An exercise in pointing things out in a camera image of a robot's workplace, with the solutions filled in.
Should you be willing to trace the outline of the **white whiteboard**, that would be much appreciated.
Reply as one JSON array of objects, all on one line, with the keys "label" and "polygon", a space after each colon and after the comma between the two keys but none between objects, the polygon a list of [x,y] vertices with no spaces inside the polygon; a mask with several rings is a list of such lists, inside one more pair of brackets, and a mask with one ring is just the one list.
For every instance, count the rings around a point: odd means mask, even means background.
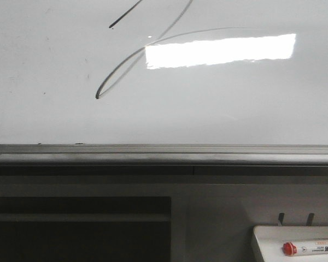
[{"label": "white whiteboard", "polygon": [[0,1],[0,144],[328,145],[328,1]]}]

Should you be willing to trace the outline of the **grey aluminium whiteboard ledge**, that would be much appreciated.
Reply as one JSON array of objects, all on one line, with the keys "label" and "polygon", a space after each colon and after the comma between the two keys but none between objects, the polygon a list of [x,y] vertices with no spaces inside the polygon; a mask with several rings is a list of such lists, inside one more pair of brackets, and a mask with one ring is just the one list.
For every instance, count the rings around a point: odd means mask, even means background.
[{"label": "grey aluminium whiteboard ledge", "polygon": [[0,145],[0,165],[328,165],[328,145]]}]

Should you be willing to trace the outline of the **left black tray hook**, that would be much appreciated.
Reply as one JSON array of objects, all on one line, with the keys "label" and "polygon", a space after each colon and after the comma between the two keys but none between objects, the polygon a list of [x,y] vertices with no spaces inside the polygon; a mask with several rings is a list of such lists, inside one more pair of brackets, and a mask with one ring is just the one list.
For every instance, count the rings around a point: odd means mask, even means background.
[{"label": "left black tray hook", "polygon": [[277,219],[277,225],[278,226],[282,226],[283,225],[284,216],[285,216],[285,213],[283,213],[283,212],[279,213],[278,219]]}]

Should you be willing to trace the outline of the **black tray hook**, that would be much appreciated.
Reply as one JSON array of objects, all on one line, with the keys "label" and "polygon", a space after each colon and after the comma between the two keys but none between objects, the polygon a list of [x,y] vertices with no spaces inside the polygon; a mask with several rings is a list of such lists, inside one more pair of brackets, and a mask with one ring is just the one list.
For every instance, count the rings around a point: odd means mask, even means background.
[{"label": "black tray hook", "polygon": [[283,225],[284,216],[285,216],[285,213],[283,213],[283,212],[279,213],[278,219],[277,219],[277,225],[278,226],[282,226]]},{"label": "black tray hook", "polygon": [[314,216],[315,216],[314,213],[309,213],[309,214],[308,214],[307,221],[306,221],[306,226],[307,226],[307,227],[312,226],[312,224],[313,224],[313,220],[314,220]]}]

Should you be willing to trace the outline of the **white plastic marker tray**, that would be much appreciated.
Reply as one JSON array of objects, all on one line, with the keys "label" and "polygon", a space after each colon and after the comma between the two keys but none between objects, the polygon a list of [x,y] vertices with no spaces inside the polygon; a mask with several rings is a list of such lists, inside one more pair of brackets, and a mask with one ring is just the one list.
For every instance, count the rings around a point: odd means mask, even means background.
[{"label": "white plastic marker tray", "polygon": [[328,239],[328,227],[256,226],[251,246],[256,261],[328,261],[328,254],[288,257],[282,251],[289,241]]}]

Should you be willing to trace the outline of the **right black tray hook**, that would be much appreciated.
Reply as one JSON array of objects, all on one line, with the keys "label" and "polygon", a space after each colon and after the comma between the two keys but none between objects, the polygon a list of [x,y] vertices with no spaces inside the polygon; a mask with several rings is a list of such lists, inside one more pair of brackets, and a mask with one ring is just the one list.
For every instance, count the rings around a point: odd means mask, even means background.
[{"label": "right black tray hook", "polygon": [[315,216],[314,213],[309,213],[309,214],[308,214],[307,221],[306,221],[306,226],[307,226],[307,227],[312,226],[312,224],[313,224],[313,220],[314,220],[314,216]]}]

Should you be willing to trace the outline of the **white marker with red cap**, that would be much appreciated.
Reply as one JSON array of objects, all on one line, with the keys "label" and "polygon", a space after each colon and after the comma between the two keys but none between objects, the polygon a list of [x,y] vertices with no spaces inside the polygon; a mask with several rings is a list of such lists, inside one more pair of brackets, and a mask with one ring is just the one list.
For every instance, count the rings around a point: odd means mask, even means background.
[{"label": "white marker with red cap", "polygon": [[328,239],[288,241],[282,251],[289,257],[328,254]]}]

